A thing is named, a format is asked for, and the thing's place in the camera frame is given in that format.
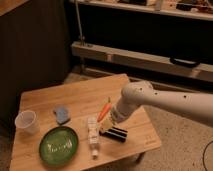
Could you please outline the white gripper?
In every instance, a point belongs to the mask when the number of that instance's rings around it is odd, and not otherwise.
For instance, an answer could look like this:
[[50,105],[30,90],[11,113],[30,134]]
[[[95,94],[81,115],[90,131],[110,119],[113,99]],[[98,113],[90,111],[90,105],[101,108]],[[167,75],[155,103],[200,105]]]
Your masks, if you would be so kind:
[[[134,112],[134,107],[128,103],[118,101],[111,109],[111,118],[115,123],[121,123],[127,120]],[[114,126],[114,122],[110,119],[106,119],[102,122],[100,131],[105,133]]]

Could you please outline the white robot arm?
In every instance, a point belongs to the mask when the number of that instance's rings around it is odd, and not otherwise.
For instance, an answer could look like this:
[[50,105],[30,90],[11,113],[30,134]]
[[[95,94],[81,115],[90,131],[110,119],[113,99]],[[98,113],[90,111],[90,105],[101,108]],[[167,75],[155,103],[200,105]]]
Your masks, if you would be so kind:
[[126,121],[142,105],[154,106],[213,127],[213,94],[162,91],[148,81],[131,82],[121,90],[121,97],[100,125],[105,133]]

